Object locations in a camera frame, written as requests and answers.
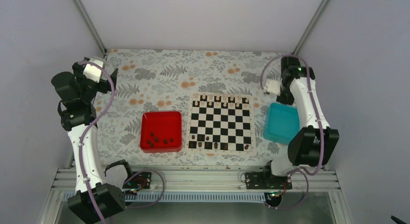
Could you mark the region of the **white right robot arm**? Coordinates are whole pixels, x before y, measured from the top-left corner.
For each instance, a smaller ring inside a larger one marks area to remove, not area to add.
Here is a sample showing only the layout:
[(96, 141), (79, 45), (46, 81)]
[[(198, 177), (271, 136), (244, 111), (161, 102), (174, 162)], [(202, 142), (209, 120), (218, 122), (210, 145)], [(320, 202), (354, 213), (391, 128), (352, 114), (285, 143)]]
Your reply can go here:
[(329, 161), (339, 140), (321, 110), (316, 93), (316, 76), (306, 61), (297, 55), (280, 55), (280, 79), (261, 83), (266, 94), (275, 94), (276, 103), (289, 108), (296, 105), (299, 131), (287, 144), (286, 155), (268, 163), (270, 171), (262, 175), (268, 189), (280, 183), (280, 177), (296, 172), (316, 175)]

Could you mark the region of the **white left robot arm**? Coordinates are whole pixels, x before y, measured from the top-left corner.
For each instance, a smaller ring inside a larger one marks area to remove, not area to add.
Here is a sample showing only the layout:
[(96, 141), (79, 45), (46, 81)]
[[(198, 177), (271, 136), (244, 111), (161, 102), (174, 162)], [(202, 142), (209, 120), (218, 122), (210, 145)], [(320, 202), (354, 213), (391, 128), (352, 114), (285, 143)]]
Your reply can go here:
[(124, 194), (107, 183), (99, 158), (97, 121), (114, 100), (118, 74), (117, 69), (109, 74), (104, 67), (103, 60), (84, 58), (73, 64), (72, 72), (51, 79), (76, 164), (75, 195), (68, 199), (68, 207), (86, 224), (104, 224), (125, 209)]

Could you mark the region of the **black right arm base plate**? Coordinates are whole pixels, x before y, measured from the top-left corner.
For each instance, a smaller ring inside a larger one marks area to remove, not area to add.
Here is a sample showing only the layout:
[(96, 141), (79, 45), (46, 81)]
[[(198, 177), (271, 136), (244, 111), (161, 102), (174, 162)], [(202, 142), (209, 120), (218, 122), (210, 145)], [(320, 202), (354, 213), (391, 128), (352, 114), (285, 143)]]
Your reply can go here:
[(248, 190), (283, 190), (292, 189), (292, 180), (288, 177), (265, 175), (263, 172), (245, 172), (242, 181)]

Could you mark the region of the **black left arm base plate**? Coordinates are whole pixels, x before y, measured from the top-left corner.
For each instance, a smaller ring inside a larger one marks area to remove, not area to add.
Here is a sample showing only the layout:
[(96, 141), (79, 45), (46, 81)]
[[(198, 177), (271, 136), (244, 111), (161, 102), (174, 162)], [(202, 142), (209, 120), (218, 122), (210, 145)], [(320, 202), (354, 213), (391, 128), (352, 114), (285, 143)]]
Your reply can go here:
[(139, 173), (129, 182), (125, 183), (122, 190), (125, 194), (137, 194), (141, 190), (149, 189), (151, 177), (151, 172)]

